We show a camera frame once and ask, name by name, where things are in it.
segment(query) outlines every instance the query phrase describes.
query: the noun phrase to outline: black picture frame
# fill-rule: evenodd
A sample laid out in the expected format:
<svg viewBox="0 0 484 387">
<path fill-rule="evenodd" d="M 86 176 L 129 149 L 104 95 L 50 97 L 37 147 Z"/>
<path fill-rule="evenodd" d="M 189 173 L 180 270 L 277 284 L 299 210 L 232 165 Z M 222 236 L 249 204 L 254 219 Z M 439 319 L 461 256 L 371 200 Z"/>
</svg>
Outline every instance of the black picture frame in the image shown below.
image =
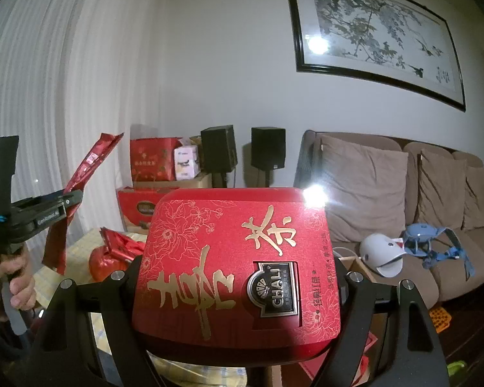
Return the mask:
<svg viewBox="0 0 484 387">
<path fill-rule="evenodd" d="M 419 94 L 423 94 L 425 96 L 429 96 L 433 99 L 439 100 L 440 102 L 449 104 L 454 108 L 461 110 L 462 112 L 466 112 L 465 91 L 464 91 L 464 85 L 462 82 L 462 74 L 461 74 L 461 68 L 459 64 L 459 58 L 457 56 L 457 50 L 455 49 L 454 39 L 452 38 L 452 33 L 450 32 L 447 21 L 437 13 L 433 12 L 426 6 L 417 3 L 414 0 L 405 0 L 405 1 L 409 2 L 412 5 L 415 5 L 416 7 L 422 10 L 427 11 L 432 16 L 435 16 L 445 24 L 449 34 L 449 39 L 452 43 L 452 49 L 454 51 L 455 61 L 457 64 L 458 78 L 460 81 L 460 90 L 462 92 L 462 103 L 450 97 L 447 97 L 446 95 L 440 94 L 431 89 L 427 89 L 426 87 L 412 84 L 408 81 L 403 81 L 394 77 L 389 77 L 382 74 L 362 71 L 362 70 L 353 69 L 353 68 L 329 66 L 329 65 L 323 65 L 323 64 L 307 64 L 305 62 L 305 51 L 303 48 L 303 37 L 302 37 L 303 35 L 301 32 L 301 21 L 300 21 L 300 15 L 299 15 L 298 1 L 289 0 L 290 15 L 292 18 L 293 35 L 294 35 L 294 47 L 296 52 L 297 71 L 308 72 L 308 73 L 334 74 L 339 76 L 354 77 L 354 78 L 360 78 L 364 80 L 377 81 L 383 84 L 393 85 L 396 87 L 400 87 L 402 89 L 410 90 Z"/>
</svg>

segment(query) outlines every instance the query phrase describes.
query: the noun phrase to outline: white curtain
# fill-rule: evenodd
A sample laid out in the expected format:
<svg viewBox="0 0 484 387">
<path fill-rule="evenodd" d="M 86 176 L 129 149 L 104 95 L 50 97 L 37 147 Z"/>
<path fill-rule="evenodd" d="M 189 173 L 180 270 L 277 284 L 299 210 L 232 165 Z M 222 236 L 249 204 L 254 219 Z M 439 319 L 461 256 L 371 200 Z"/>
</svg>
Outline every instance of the white curtain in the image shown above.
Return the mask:
<svg viewBox="0 0 484 387">
<path fill-rule="evenodd" d="M 129 138 L 158 126 L 165 0 L 1 0 L 0 136 L 20 136 L 12 200 L 63 188 L 101 132 L 125 136 L 71 225 L 122 229 Z M 39 260 L 44 235 L 29 248 Z"/>
</svg>

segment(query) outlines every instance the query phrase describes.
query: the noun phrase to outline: brown pillow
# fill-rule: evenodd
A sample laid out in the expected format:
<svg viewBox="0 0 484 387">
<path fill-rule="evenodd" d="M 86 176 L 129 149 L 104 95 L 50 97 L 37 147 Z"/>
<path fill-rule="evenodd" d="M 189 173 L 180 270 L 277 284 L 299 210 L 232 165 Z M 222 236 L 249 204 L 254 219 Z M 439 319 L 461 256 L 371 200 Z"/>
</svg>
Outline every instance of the brown pillow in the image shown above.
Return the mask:
<svg viewBox="0 0 484 387">
<path fill-rule="evenodd" d="M 466 168 L 463 230 L 484 227 L 484 167 Z"/>
<path fill-rule="evenodd" d="M 333 242 L 369 234 L 398 237 L 405 229 L 407 153 L 321 137 L 321 182 Z"/>
<path fill-rule="evenodd" d="M 417 222 L 461 228 L 465 211 L 466 160 L 453 160 L 421 150 L 418 166 Z"/>
</svg>

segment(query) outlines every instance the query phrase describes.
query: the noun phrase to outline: dark wooden floor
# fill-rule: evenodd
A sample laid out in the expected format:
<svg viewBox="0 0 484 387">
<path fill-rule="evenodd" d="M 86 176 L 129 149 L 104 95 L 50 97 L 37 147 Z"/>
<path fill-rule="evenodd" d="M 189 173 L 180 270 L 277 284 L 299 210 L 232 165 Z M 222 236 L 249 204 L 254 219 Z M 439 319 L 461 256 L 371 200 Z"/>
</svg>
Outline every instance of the dark wooden floor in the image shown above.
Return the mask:
<svg viewBox="0 0 484 387">
<path fill-rule="evenodd" d="M 439 334 L 447 363 L 463 360 L 473 368 L 484 352 L 484 284 L 443 307 L 452 315 L 450 327 Z"/>
</svg>

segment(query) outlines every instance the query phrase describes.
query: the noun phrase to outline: yellow plaid tablecloth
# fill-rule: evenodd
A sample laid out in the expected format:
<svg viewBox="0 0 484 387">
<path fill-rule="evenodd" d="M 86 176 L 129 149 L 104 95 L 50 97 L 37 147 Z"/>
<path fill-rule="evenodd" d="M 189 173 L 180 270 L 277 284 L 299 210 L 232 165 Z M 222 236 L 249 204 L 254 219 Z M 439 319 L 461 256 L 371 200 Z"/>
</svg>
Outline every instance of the yellow plaid tablecloth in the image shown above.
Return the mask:
<svg viewBox="0 0 484 387">
<path fill-rule="evenodd" d="M 147 236 L 136 233 L 127 233 L 127 235 L 137 242 L 144 242 L 147 238 Z M 104 243 L 101 233 L 98 228 L 94 228 L 66 250 L 66 271 L 64 276 L 45 266 L 37 271 L 34 279 L 39 304 L 42 307 L 48 307 L 55 290 L 63 279 L 71 278 L 77 284 L 93 282 L 88 270 L 88 260 L 91 251 L 102 244 Z M 91 319 L 97 348 L 111 354 L 101 314 L 91 313 Z M 162 376 L 183 387 L 244 387 L 247 384 L 245 368 L 207 367 L 184 364 L 164 360 L 153 355 L 151 355 L 151 359 L 156 370 Z"/>
</svg>

